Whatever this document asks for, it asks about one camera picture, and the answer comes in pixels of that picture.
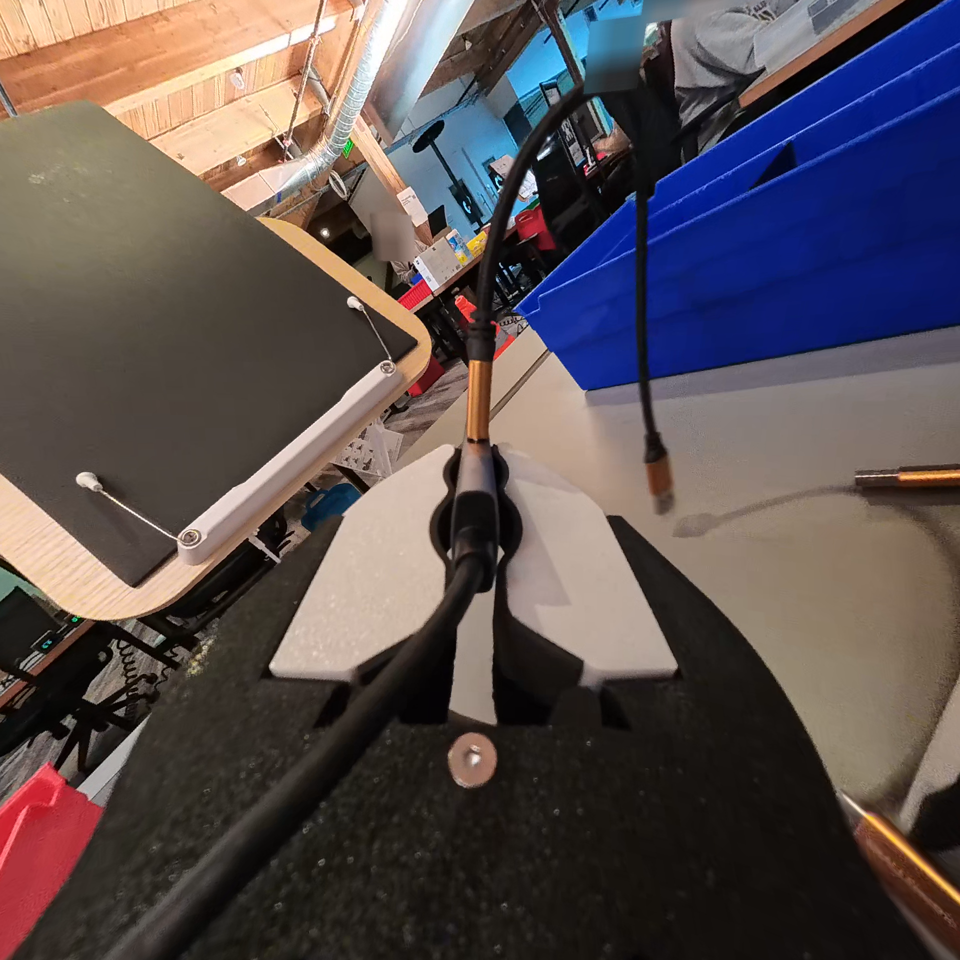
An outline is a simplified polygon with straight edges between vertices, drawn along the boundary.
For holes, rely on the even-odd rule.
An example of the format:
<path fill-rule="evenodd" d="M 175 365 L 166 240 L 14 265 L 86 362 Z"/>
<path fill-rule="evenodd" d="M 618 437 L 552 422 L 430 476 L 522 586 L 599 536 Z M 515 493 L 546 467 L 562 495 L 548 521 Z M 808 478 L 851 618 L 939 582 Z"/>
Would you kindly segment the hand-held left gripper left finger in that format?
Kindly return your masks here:
<path fill-rule="evenodd" d="M 353 684 L 435 612 L 448 546 L 436 517 L 449 495 L 447 443 L 347 509 L 269 663 L 274 678 Z"/>

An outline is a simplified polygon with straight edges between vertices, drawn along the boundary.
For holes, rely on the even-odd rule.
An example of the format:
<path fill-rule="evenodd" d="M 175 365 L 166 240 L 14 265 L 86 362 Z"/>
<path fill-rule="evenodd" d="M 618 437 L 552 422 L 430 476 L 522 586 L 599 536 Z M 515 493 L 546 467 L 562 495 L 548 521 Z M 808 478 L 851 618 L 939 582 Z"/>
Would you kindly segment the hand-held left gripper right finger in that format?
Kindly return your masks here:
<path fill-rule="evenodd" d="M 501 550 L 492 617 L 499 725 L 546 725 L 573 690 L 673 679 L 679 669 L 605 511 L 509 446 L 496 450 Z"/>

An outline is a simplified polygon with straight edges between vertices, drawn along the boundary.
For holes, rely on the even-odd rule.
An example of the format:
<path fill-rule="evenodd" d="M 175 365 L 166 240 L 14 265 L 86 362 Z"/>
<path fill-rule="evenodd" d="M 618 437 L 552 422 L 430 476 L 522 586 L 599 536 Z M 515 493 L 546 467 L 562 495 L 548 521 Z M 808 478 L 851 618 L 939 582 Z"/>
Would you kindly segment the grey USB hub with cable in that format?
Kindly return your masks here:
<path fill-rule="evenodd" d="M 318 746 L 211 846 L 126 932 L 107 958 L 178 958 L 189 949 L 354 768 L 454 649 L 459 625 L 474 597 L 487 592 L 495 581 L 498 491 L 492 445 L 467 439 L 461 448 L 450 518 L 453 572 L 436 609 Z"/>

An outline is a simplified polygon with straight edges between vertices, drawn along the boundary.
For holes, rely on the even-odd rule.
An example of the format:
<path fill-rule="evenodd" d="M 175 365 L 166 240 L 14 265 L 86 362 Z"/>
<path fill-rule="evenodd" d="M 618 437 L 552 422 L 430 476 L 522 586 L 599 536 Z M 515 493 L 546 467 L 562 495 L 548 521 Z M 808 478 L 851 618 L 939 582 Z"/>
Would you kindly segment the blue plastic bin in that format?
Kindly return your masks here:
<path fill-rule="evenodd" d="M 958 41 L 939 2 L 659 180 L 653 378 L 958 326 Z"/>

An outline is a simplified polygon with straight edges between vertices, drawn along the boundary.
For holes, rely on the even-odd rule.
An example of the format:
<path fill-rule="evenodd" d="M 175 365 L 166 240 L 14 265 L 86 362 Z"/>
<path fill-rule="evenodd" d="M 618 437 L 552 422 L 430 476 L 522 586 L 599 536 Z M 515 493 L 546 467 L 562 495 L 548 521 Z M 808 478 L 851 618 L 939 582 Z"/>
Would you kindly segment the teal bag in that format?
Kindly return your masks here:
<path fill-rule="evenodd" d="M 312 533 L 329 519 L 342 517 L 361 496 L 361 491 L 350 482 L 311 492 L 305 499 L 299 523 L 304 530 Z"/>

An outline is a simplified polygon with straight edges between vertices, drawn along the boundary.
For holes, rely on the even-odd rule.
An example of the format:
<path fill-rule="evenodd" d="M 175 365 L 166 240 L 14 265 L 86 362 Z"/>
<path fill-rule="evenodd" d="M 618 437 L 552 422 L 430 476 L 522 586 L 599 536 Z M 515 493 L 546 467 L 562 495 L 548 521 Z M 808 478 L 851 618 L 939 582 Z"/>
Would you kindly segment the printed paper sheet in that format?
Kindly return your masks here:
<path fill-rule="evenodd" d="M 394 473 L 403 435 L 375 420 L 354 438 L 332 461 L 338 469 L 384 479 Z"/>

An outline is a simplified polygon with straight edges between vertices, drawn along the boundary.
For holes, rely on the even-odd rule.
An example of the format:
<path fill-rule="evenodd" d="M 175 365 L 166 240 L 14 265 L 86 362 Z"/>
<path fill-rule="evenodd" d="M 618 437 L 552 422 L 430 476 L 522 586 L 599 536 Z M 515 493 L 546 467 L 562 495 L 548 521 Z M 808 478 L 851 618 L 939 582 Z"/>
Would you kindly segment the orange traffic cone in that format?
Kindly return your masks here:
<path fill-rule="evenodd" d="M 462 333 L 464 340 L 469 339 L 469 333 L 474 325 L 475 305 L 463 294 L 457 294 L 454 298 L 454 320 Z M 497 359 L 501 354 L 509 349 L 510 345 L 516 341 L 517 336 L 510 329 L 499 323 L 493 322 L 494 330 L 494 353 L 493 358 Z"/>

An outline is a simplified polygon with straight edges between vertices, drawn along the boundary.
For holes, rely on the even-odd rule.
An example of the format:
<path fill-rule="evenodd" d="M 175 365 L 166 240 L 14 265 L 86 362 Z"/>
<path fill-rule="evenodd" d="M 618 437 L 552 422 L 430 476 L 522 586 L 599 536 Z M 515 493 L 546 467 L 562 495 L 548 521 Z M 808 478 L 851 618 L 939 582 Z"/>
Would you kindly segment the black office chair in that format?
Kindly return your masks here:
<path fill-rule="evenodd" d="M 118 656 L 122 684 L 100 701 L 90 687 Z M 49 735 L 61 742 L 53 765 L 60 770 L 77 752 L 78 771 L 89 770 L 92 738 L 116 729 L 132 733 L 160 698 L 160 687 L 182 661 L 108 622 L 71 631 L 35 666 L 2 655 L 2 671 L 13 679 L 2 692 L 1 757 Z"/>

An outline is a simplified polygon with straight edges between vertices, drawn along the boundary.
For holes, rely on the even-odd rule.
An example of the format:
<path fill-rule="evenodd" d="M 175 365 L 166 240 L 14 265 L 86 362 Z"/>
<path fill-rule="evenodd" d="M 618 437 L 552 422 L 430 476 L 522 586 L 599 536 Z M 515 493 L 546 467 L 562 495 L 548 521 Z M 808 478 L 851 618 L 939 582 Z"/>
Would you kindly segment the white cardboard box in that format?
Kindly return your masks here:
<path fill-rule="evenodd" d="M 456 239 L 451 236 L 438 239 L 414 258 L 415 270 L 432 294 L 452 281 L 466 264 Z"/>

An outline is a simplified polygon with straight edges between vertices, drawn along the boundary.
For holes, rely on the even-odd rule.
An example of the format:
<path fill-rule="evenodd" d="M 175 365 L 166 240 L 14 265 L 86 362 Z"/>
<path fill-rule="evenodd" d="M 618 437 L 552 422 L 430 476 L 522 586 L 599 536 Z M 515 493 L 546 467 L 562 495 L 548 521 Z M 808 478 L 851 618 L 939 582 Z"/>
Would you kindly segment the black floor lamp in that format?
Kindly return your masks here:
<path fill-rule="evenodd" d="M 470 189 L 466 186 L 465 182 L 453 171 L 450 163 L 437 145 L 437 140 L 444 132 L 445 126 L 445 121 L 442 119 L 438 119 L 430 126 L 427 126 L 426 129 L 415 139 L 412 150 L 415 155 L 419 155 L 428 150 L 433 153 L 443 172 L 450 181 L 450 190 L 453 198 L 456 200 L 459 208 L 462 210 L 462 213 L 467 218 L 468 222 L 475 225 L 477 221 L 475 218 L 476 209 L 474 196 Z"/>

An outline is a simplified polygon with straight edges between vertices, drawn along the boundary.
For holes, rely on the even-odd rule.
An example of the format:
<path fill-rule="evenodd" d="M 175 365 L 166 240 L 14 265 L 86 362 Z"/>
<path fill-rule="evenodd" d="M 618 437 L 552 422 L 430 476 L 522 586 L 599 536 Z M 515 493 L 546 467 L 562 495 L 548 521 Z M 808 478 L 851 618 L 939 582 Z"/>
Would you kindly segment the black bin divider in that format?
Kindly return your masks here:
<path fill-rule="evenodd" d="M 792 140 L 786 141 L 778 150 L 769 165 L 750 186 L 750 190 L 769 184 L 797 167 L 797 156 Z"/>

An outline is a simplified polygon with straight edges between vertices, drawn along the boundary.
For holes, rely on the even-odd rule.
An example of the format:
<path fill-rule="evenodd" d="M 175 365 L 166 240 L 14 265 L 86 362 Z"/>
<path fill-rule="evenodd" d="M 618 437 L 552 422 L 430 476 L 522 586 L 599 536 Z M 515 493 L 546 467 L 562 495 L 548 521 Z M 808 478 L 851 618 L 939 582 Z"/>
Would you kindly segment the silver air duct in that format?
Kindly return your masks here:
<path fill-rule="evenodd" d="M 320 175 L 330 172 L 351 137 L 406 5 L 406 1 L 367 2 L 344 77 L 337 85 L 318 142 L 301 159 L 275 171 L 279 175 L 274 195 L 277 203 L 298 194 Z"/>

